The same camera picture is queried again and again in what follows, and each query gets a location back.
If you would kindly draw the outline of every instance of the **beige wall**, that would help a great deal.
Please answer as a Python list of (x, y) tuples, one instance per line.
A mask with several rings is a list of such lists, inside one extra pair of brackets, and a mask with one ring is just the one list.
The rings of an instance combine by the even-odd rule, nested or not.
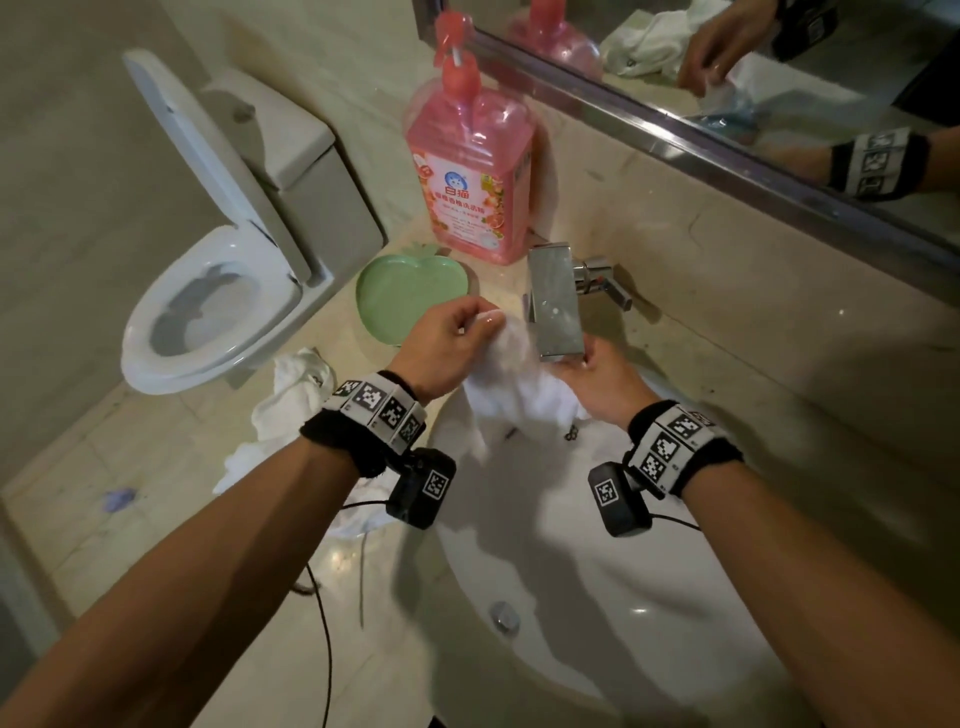
[[(388, 232), (422, 212), (400, 119), (434, 70), (409, 0), (164, 3), (204, 64), (245, 68), (328, 120)], [(919, 471), (956, 480), (945, 425), (960, 408), (955, 310), (535, 106), (539, 234), (608, 254), (651, 317), (680, 321)]]
[(0, 476), (120, 377), (143, 290), (217, 213), (120, 60), (203, 70), (154, 0), (5, 3), (0, 22)]

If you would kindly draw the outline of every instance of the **chrome faucet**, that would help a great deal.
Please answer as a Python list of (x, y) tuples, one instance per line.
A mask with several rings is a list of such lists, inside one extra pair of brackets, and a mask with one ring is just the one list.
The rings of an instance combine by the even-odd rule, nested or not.
[(538, 245), (527, 256), (529, 288), (524, 295), (527, 323), (540, 361), (563, 361), (584, 355), (577, 296), (605, 291), (624, 311), (634, 301), (613, 279), (613, 267), (602, 256), (578, 260), (564, 243)]

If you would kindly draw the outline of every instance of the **toilet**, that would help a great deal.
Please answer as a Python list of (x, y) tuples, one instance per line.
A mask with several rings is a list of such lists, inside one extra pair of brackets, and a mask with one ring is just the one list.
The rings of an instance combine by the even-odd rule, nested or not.
[(124, 379), (172, 394), (269, 361), (384, 239), (320, 119), (235, 69), (195, 96), (149, 51), (124, 63), (227, 218), (160, 274), (124, 330)]

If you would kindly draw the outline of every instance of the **pink soap bottle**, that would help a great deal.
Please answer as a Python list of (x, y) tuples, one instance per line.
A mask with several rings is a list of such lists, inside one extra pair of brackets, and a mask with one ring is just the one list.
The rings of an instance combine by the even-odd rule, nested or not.
[(596, 43), (564, 19), (566, 0), (531, 0), (507, 28), (507, 39), (538, 56), (570, 66), (590, 79), (603, 76)]
[(534, 120), (519, 101), (480, 83), (463, 46), (469, 16), (437, 18), (440, 79), (421, 86), (404, 116), (433, 232), (443, 245), (508, 265), (528, 249)]

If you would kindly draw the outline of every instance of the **green plate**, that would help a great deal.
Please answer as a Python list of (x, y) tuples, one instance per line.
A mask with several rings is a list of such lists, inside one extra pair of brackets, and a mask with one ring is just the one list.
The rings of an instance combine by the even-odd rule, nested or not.
[(357, 310), (374, 339), (399, 346), (427, 308), (465, 296), (467, 271), (440, 255), (382, 255), (360, 273)]

